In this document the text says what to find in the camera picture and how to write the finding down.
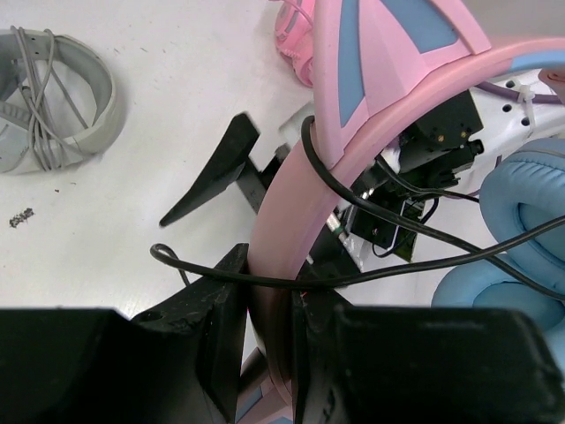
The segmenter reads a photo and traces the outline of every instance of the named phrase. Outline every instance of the coiled gray cable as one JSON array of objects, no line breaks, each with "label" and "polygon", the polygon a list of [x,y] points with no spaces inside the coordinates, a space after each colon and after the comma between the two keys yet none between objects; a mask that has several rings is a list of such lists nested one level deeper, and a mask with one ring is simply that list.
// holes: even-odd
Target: coiled gray cable
[{"label": "coiled gray cable", "polygon": [[[63,82],[61,81],[55,71],[55,68],[53,67],[53,64],[55,62],[55,54],[57,52],[57,43],[55,41],[55,36],[48,29],[44,31],[49,36],[50,48],[45,76],[43,77],[42,82],[40,82],[40,76],[37,71],[35,61],[30,55],[29,46],[26,42],[26,32],[24,28],[16,28],[15,26],[12,26],[10,29],[16,37],[19,51],[21,52],[24,69],[27,75],[28,85],[24,86],[24,80],[21,80],[18,81],[18,87],[24,98],[24,101],[26,102],[26,106],[32,115],[27,131],[27,143],[29,150],[32,153],[35,164],[41,170],[55,170],[65,167],[65,153],[67,152],[72,152],[73,154],[79,155],[81,157],[90,156],[91,154],[82,152],[79,148],[71,146],[57,135],[53,117],[49,110],[47,99],[45,97],[45,89],[49,84],[51,75],[53,75],[53,78],[63,91],[64,98],[71,106],[71,109],[76,115],[77,119],[85,129],[88,128],[85,119],[80,115],[76,104],[72,100],[68,90],[63,85]],[[57,144],[60,146],[60,149],[57,149],[58,154],[57,158],[55,158],[53,147]]]}]

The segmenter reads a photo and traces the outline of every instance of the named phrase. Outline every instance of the black cable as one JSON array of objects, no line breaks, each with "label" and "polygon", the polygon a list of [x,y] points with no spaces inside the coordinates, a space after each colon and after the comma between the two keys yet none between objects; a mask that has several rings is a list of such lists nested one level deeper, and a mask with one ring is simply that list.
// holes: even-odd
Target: black cable
[{"label": "black cable", "polygon": [[[534,239],[541,234],[553,230],[565,224],[565,216],[560,216],[547,223],[543,223],[532,230],[524,232],[519,236],[513,237],[503,243],[494,245],[484,249],[476,254],[462,254],[460,256],[453,256],[446,259],[435,259],[433,261],[423,261],[418,263],[408,263],[404,265],[396,265],[384,269],[375,269],[366,271],[355,276],[339,276],[336,278],[329,278],[323,280],[299,281],[299,280],[285,280],[282,278],[270,278],[267,276],[251,276],[248,274],[238,274],[237,272],[223,271],[190,263],[187,261],[180,261],[174,257],[164,254],[170,252],[170,247],[163,244],[156,244],[151,246],[151,255],[159,262],[169,265],[172,268],[198,274],[199,276],[207,276],[216,280],[222,280],[230,283],[240,283],[247,285],[260,285],[263,287],[272,287],[276,289],[287,290],[316,290],[316,289],[337,289],[346,287],[348,285],[360,284],[366,281],[378,280],[388,276],[400,276],[403,274],[411,274],[414,272],[432,271],[436,269],[444,269],[464,265],[466,263],[480,261],[495,254],[501,254],[513,247],[522,245],[527,241]],[[544,286],[540,286],[540,292],[551,296],[555,299],[565,301],[565,295],[556,293]]]},{"label": "black cable", "polygon": [[[310,140],[310,125],[313,122],[313,119],[307,119],[305,120],[305,122],[303,123],[303,143],[305,145],[305,150],[307,152],[308,147],[310,147],[310,149],[312,150],[310,153],[313,153],[313,166],[314,164],[316,164],[315,160],[318,160],[320,163],[320,159],[318,158],[318,156],[316,155],[315,152],[313,152],[313,146]],[[304,129],[305,129],[305,124],[307,124],[307,129],[308,129],[308,134],[304,134]],[[320,177],[322,179],[324,179],[324,181],[327,179],[329,181],[329,183],[333,184],[332,180],[335,180],[334,177],[328,172],[328,170],[326,170],[326,167],[323,165],[323,163],[321,163],[321,168],[323,169],[320,172]],[[335,181],[337,183],[338,186],[341,186],[341,183],[339,183],[339,181]],[[355,196],[353,193],[344,193],[345,196],[343,196],[346,200],[347,198],[351,198],[350,194],[353,195],[353,198],[357,197]],[[380,209],[382,208],[377,208],[377,205],[373,205],[372,203],[369,203],[370,208],[375,207],[375,209],[379,210],[380,213]],[[449,236],[448,234],[442,233],[441,231],[437,231],[434,229],[428,229],[427,227],[425,227],[424,225],[421,224],[415,224],[413,223],[411,220],[406,220],[405,218],[402,218],[400,216],[397,216],[396,214],[389,212],[388,214],[383,214],[383,215],[387,215],[388,219],[393,220],[393,223],[398,223],[398,225],[402,225],[405,227],[408,227],[409,230],[416,228],[417,230],[413,230],[413,231],[417,231],[417,232],[421,232],[425,235],[430,235],[433,234],[434,238],[439,238],[443,241],[443,239],[447,239],[449,240],[448,242],[450,242],[450,240],[455,239],[458,240],[458,238],[455,238],[453,236]],[[499,243],[498,245],[495,246],[491,246],[488,247],[487,249],[478,249],[475,246],[472,246],[472,248],[474,248],[476,250],[476,252],[471,253],[471,254],[463,254],[460,256],[455,256],[455,257],[451,257],[451,258],[446,258],[446,259],[439,259],[439,260],[433,260],[433,261],[423,261],[423,262],[419,262],[419,263],[409,263],[409,264],[404,264],[404,265],[397,265],[394,267],[388,267],[385,269],[376,269],[373,271],[368,271],[368,272],[364,272],[361,274],[357,274],[355,276],[342,276],[342,277],[337,277],[337,278],[329,278],[329,279],[323,279],[323,280],[313,280],[313,281],[296,281],[296,280],[286,280],[286,279],[281,279],[281,278],[269,278],[269,277],[263,277],[263,276],[251,276],[251,275],[247,275],[247,274],[239,274],[239,273],[235,273],[235,272],[229,272],[229,271],[223,271],[220,269],[213,269],[213,268],[209,268],[209,267],[203,267],[201,265],[197,265],[197,264],[193,264],[187,261],[180,261],[177,256],[175,255],[175,253],[172,251],[172,249],[170,249],[170,247],[165,246],[163,244],[156,244],[153,245],[150,249],[150,253],[151,255],[157,260],[160,261],[166,265],[169,265],[173,268],[178,269],[179,271],[187,271],[187,272],[191,272],[197,275],[201,275],[201,276],[206,276],[209,278],[213,278],[213,279],[219,279],[219,280],[223,280],[225,282],[230,282],[230,283],[240,283],[240,284],[248,284],[248,285],[259,285],[259,286],[264,286],[264,287],[272,287],[272,288],[276,288],[276,289],[287,289],[287,290],[314,290],[314,289],[327,289],[327,288],[339,288],[339,287],[345,287],[348,285],[352,285],[352,284],[360,284],[360,283],[364,283],[366,281],[371,281],[371,280],[376,280],[379,278],[385,278],[385,277],[389,277],[389,276],[400,276],[403,274],[410,274],[410,273],[414,273],[414,272],[424,272],[424,271],[431,271],[431,270],[435,270],[435,269],[444,269],[444,268],[450,268],[450,267],[454,267],[454,266],[458,266],[458,265],[464,265],[466,263],[470,263],[470,262],[475,262],[475,261],[480,261],[480,260],[484,260],[484,259],[488,259],[490,261],[492,261],[493,259],[497,259],[498,258],[494,258],[494,256],[496,254],[500,254],[502,252],[506,252],[509,249],[512,249],[516,246],[522,245],[523,243],[528,242],[529,240],[532,240],[536,237],[538,237],[541,234],[544,234],[548,231],[551,231],[561,225],[565,224],[565,216],[561,216],[559,218],[555,218],[547,223],[541,224],[535,228],[533,228],[532,230],[526,231],[516,237],[513,237],[503,243]],[[469,243],[466,243],[463,241],[463,245],[464,246],[468,246]],[[506,263],[503,262],[504,267],[500,267],[502,268],[505,272],[507,272],[509,275],[516,275],[518,274],[519,276],[525,277],[523,276],[521,273],[517,272],[515,269],[513,269],[512,267],[508,266]],[[547,289],[546,287],[539,285],[535,282],[533,282],[532,280],[530,280],[529,278],[525,278],[526,281],[528,281],[531,284],[528,284],[532,289],[537,290],[538,292],[541,292],[549,297],[552,297],[554,299],[558,299],[561,301],[565,301],[565,295],[560,294],[558,292],[552,291],[550,289]]]},{"label": "black cable", "polygon": [[[389,223],[393,223],[394,225],[399,225],[407,230],[415,231],[420,234],[424,234],[425,236],[431,237],[433,239],[437,239],[439,241],[449,243],[450,245],[459,247],[460,249],[463,249],[470,253],[478,254],[480,252],[483,252],[478,247],[474,246],[473,244],[461,238],[455,237],[451,234],[447,234],[446,232],[443,231],[436,230],[434,228],[427,227],[425,225],[422,225],[421,223],[415,223],[410,219],[404,218],[403,216],[399,216],[398,214],[395,214],[394,212],[391,212],[388,209],[385,209],[375,203],[371,203],[370,201],[367,201],[354,194],[354,192],[352,192],[349,188],[347,188],[345,185],[340,183],[331,174],[331,172],[328,169],[326,169],[326,165],[324,164],[324,162],[321,161],[321,159],[316,154],[316,151],[314,150],[312,144],[312,138],[310,135],[310,127],[312,126],[313,122],[314,122],[314,116],[310,116],[305,118],[305,120],[302,123],[301,136],[302,136],[302,144],[304,147],[304,151],[306,153],[306,157],[308,158],[308,161],[310,161],[310,164],[312,165],[312,167],[314,168],[320,179],[331,190],[333,190],[334,193],[338,194],[341,198],[345,199],[352,205],[355,205],[358,208],[364,210],[366,213],[371,214],[373,216],[377,216],[380,219],[383,219]],[[548,290],[543,285],[536,283],[531,278],[525,276],[523,273],[512,268],[505,261],[492,255],[489,255],[484,259],[491,262],[495,267],[506,272],[509,276],[514,277],[520,283],[529,286],[533,290],[536,290],[537,292],[543,292],[544,294],[551,296],[552,298],[555,299],[565,300],[565,295],[561,295],[560,293],[557,293],[555,291]]]},{"label": "black cable", "polygon": [[[430,210],[428,210],[427,213],[424,216],[422,216],[422,219],[420,219],[420,223],[422,223],[422,224],[427,223],[430,220],[430,218],[432,218],[433,214],[435,214],[435,211],[438,210],[439,206],[440,206],[440,199],[436,197],[435,199],[433,199],[433,205],[430,208]],[[396,243],[396,245],[393,246],[392,248],[388,249],[387,252],[385,252],[384,254],[377,254],[374,250],[375,244],[373,243],[373,254],[379,259],[388,258],[390,255],[398,252],[398,249],[400,249],[401,247],[406,245],[406,243],[410,242],[415,237],[416,237],[415,232],[411,232],[409,234],[406,234],[403,237],[402,240],[400,240],[398,243]]]},{"label": "black cable", "polygon": [[[159,246],[160,246],[160,250],[165,252],[169,257],[173,258],[176,261],[180,261],[180,258],[177,256],[177,254],[175,253],[175,251],[173,249],[171,249],[167,245],[159,245]],[[178,270],[178,273],[180,274],[180,277],[183,280],[183,283],[185,283],[185,286],[188,287],[189,285],[191,285],[191,282],[188,279],[188,276],[186,276],[186,272],[182,269],[177,269],[177,270]]]},{"label": "black cable", "polygon": [[382,170],[385,171],[385,173],[388,175],[388,177],[390,179],[392,179],[399,186],[404,187],[409,192],[413,192],[413,193],[417,193],[417,194],[436,194],[438,196],[455,197],[457,199],[465,199],[466,201],[474,201],[475,203],[478,203],[478,199],[476,197],[472,197],[468,194],[451,192],[449,190],[441,190],[441,189],[437,189],[437,188],[416,187],[415,185],[412,185],[411,183],[409,183],[405,179],[400,178],[396,174],[396,172],[394,172],[394,170],[392,168],[390,168],[390,165],[388,164],[388,162],[385,161],[384,157],[382,157],[381,155],[377,156],[377,164],[380,166],[380,168]]}]

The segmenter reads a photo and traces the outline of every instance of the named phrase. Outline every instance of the white table surface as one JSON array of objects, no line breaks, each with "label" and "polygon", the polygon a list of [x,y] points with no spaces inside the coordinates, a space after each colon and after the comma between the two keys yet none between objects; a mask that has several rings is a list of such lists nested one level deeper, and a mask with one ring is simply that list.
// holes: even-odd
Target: white table surface
[{"label": "white table surface", "polygon": [[[133,316],[183,286],[174,269],[151,258],[153,243],[215,265],[249,240],[254,213],[235,186],[166,229],[158,222],[234,115],[246,110],[260,128],[252,157],[261,168],[285,142],[279,127],[311,100],[275,52],[278,7],[257,0],[3,1],[0,27],[48,27],[96,50],[117,77],[127,119],[114,145],[89,163],[0,177],[0,307],[114,307]],[[35,215],[10,228],[26,208]],[[464,201],[443,200],[430,224],[480,246],[492,242],[478,207]],[[457,253],[420,238],[415,259]],[[426,305],[443,274],[361,284],[344,294],[356,303]],[[245,354],[252,344],[248,337]]]}]

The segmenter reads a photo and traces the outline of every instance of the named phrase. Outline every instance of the pink ear cushion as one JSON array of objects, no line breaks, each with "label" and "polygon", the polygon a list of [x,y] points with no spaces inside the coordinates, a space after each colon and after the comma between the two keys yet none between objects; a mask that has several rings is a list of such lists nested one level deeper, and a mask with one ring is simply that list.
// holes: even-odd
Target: pink ear cushion
[{"label": "pink ear cushion", "polygon": [[[313,17],[315,0],[296,0]],[[306,18],[292,4],[284,3],[275,22],[275,45],[279,52],[292,59],[298,78],[312,86],[309,63],[313,57],[312,28]]]},{"label": "pink ear cushion", "polygon": [[308,87],[313,86],[312,82],[312,58],[313,58],[313,35],[309,31],[302,37],[297,45],[296,55],[292,58],[292,67],[298,79]]}]

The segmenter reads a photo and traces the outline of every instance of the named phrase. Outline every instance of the purple cable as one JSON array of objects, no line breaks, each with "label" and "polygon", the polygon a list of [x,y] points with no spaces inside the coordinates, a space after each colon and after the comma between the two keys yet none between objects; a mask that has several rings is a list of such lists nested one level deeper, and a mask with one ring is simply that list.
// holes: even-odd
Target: purple cable
[{"label": "purple cable", "polygon": [[[517,102],[520,97],[520,93],[516,90],[500,87],[492,82],[481,82],[480,84],[477,84],[476,87],[486,91],[487,93],[504,97],[505,99],[509,99],[513,102]],[[536,104],[561,104],[561,100],[559,100],[559,97],[556,95],[536,95],[532,102]]]}]

